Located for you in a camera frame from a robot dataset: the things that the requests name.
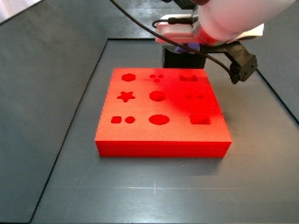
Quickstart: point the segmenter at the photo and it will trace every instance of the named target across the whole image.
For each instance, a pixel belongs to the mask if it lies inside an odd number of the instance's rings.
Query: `black cable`
[[[167,19],[158,19],[152,22],[152,27],[156,28],[156,23],[166,22],[170,25],[191,25],[193,24],[193,17],[168,17]]]
[[[193,53],[198,53],[202,57],[213,60],[217,64],[219,64],[222,66],[222,68],[229,72],[229,74],[231,76],[235,76],[235,74],[230,71],[230,69],[226,67],[226,65],[215,58],[213,58],[209,54],[197,51],[195,49],[190,48],[186,45],[180,45],[179,43],[174,42],[172,40],[170,40],[168,38],[166,38],[164,36],[162,36],[160,34],[158,34],[156,32],[154,32],[152,30],[150,30],[142,23],[139,23],[139,21],[136,21],[136,19],[127,13],[127,11],[120,7],[120,5],[115,2],[115,0],[110,0],[110,2],[118,7],[118,9],[126,14],[126,16],[146,30],[148,31],[154,36],[156,36],[159,39],[162,39],[164,42],[172,44],[174,46],[179,46],[182,49],[184,49],[186,51],[190,51]]]
[[[156,23],[162,23],[162,22],[166,22],[168,23],[168,19],[156,19],[154,22],[152,22],[152,27],[156,28]]]

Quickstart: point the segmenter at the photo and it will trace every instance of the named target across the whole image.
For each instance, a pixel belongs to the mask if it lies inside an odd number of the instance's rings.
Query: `gray table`
[[[299,129],[258,73],[234,86],[207,64],[234,138],[223,159],[99,157],[112,69],[160,57],[151,40],[108,41],[32,222],[299,222]]]

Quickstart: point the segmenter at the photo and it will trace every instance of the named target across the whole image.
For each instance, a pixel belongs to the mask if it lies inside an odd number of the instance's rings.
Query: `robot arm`
[[[295,0],[193,1],[198,4],[193,15],[172,14],[163,17],[163,19],[191,17],[191,24],[162,22],[156,26],[156,32],[178,43],[199,42],[206,46],[219,46],[249,37],[261,37],[265,30],[263,23],[295,2]]]
[[[265,30],[263,23],[291,6],[295,0],[193,0],[193,2],[198,4],[193,14],[166,15],[163,17],[166,22],[156,23],[156,32],[176,43],[186,45],[201,43],[202,53],[225,53],[231,60],[229,74],[233,83],[246,81],[258,69],[258,59],[257,55],[249,53],[239,40],[261,37]],[[179,23],[170,24],[167,21],[175,21],[175,18]],[[191,22],[180,24],[182,18],[190,18]],[[183,55],[178,53],[178,48],[174,50],[171,47],[163,50],[164,67],[205,68],[206,59],[199,55]]]

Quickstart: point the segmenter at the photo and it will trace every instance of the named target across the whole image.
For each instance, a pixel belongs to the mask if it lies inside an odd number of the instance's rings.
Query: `red shape sorter box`
[[[95,140],[102,157],[223,158],[231,136],[205,71],[116,68]]]

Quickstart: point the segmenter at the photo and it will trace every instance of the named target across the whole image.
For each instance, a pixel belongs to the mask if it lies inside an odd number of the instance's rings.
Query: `red block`
[[[115,69],[95,140],[102,157],[223,158],[231,136],[205,71]]]

